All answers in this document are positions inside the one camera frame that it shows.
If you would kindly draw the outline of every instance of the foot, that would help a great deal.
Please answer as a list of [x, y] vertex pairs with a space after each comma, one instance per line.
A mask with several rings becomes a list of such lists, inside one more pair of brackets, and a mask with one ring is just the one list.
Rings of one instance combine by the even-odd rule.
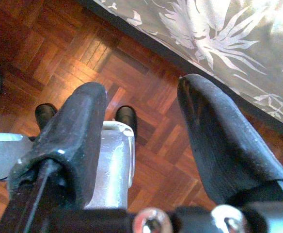
[[35, 116], [40, 131], [43, 130], [57, 111], [56, 107], [51, 103], [43, 103], [36, 107]]
[[132, 128], [135, 140], [137, 138], [137, 116], [134, 108], [131, 106], [122, 106], [117, 110], [116, 121], [124, 123]]

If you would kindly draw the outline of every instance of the silver metal bar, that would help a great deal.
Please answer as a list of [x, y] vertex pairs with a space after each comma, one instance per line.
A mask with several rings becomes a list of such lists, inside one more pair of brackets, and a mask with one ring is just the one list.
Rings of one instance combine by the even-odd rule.
[[[118, 121], [104, 121], [101, 149], [96, 172], [95, 189], [86, 209], [127, 208], [127, 191], [132, 185], [135, 169], [133, 130]], [[30, 151], [28, 137], [0, 133], [0, 179], [9, 175], [18, 159]]]

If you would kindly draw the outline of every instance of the gray patterned fabric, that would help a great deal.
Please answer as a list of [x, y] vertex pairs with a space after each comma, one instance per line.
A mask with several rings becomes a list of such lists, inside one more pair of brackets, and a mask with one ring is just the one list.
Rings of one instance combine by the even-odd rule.
[[94, 0], [283, 122], [283, 0]]

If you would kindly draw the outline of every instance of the black plastic cover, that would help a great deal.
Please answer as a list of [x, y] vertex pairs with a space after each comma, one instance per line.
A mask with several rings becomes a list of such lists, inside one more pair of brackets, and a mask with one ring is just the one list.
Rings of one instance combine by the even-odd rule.
[[283, 180], [283, 166], [234, 102], [206, 78], [181, 78], [178, 101], [203, 186], [217, 204], [267, 181]]
[[243, 210], [252, 232], [283, 233], [283, 202], [255, 202]]
[[106, 109], [106, 91], [98, 83], [85, 83], [67, 99], [36, 138], [33, 148], [13, 167], [8, 179], [10, 196], [26, 173], [44, 159], [60, 163], [74, 190], [75, 205], [82, 208], [92, 198]]

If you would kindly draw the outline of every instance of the wooden parquet floor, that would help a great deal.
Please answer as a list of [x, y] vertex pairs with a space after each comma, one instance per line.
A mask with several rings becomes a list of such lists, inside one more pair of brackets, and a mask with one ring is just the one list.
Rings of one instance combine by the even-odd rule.
[[[38, 104], [60, 108], [76, 87], [99, 82], [108, 91], [106, 119], [121, 105], [138, 114], [129, 211], [215, 206], [201, 184], [176, 99], [183, 73], [76, 1], [0, 0], [0, 71], [0, 132], [37, 135]], [[283, 136], [247, 117], [283, 163]], [[0, 183], [0, 217], [7, 203]]]

